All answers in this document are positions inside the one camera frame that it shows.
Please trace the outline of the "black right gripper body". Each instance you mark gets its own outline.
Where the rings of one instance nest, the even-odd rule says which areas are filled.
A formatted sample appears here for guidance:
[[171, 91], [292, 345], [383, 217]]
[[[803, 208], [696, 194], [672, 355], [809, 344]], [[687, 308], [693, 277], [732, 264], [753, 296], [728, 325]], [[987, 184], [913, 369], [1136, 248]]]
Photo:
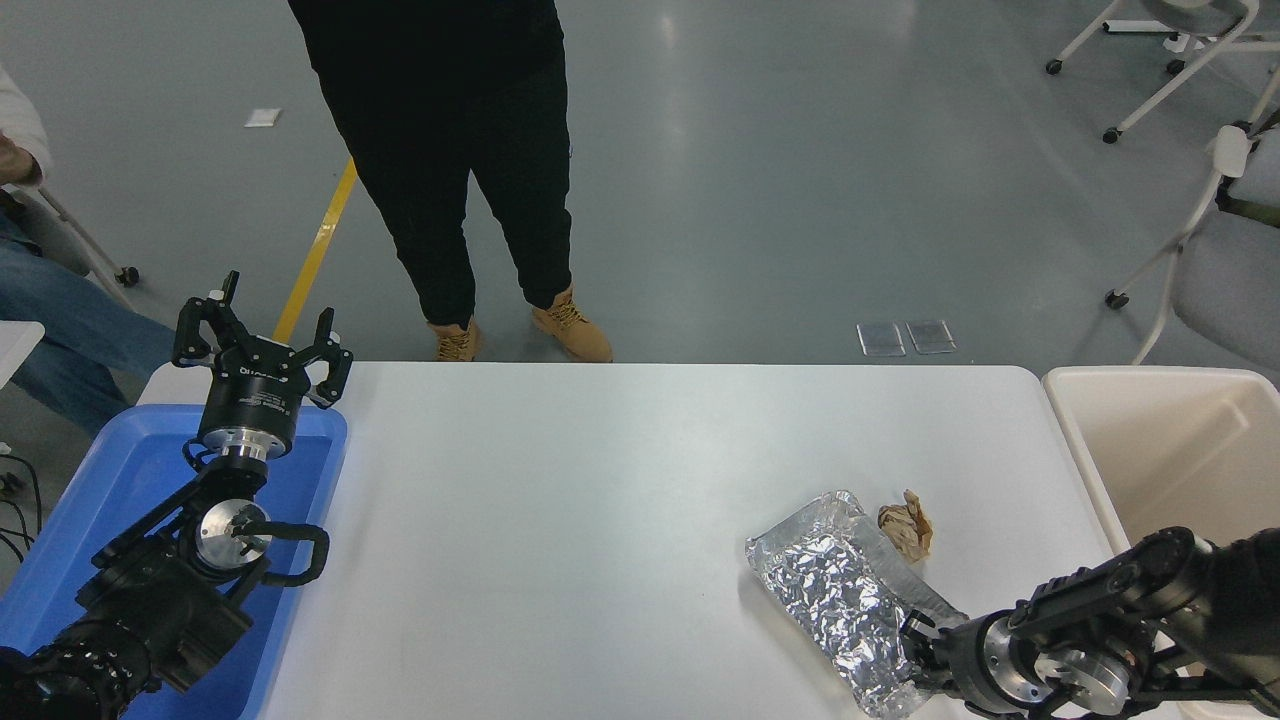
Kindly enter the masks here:
[[991, 676], [986, 661], [988, 630], [1005, 616], [1005, 612], [993, 612], [957, 626], [945, 628], [934, 642], [934, 656], [950, 675], [943, 683], [946, 694], [961, 700], [978, 715], [1012, 712], [1009, 697]]

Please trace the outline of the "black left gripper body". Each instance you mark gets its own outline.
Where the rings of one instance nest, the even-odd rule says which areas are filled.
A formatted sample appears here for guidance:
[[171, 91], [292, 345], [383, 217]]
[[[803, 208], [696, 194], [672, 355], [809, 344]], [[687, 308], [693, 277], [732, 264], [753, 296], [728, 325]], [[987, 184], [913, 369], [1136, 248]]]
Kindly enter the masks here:
[[292, 436], [310, 379], [292, 359], [293, 350], [252, 336], [214, 357], [212, 382], [198, 425], [201, 436], [246, 428]]

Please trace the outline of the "person's hand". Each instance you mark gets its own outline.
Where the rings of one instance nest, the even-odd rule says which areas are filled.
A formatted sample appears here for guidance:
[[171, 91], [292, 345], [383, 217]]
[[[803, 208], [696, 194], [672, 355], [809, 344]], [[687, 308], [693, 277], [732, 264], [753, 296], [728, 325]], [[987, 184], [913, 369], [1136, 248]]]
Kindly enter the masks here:
[[44, 170], [38, 160], [1, 135], [1, 184], [40, 186], [42, 181]]

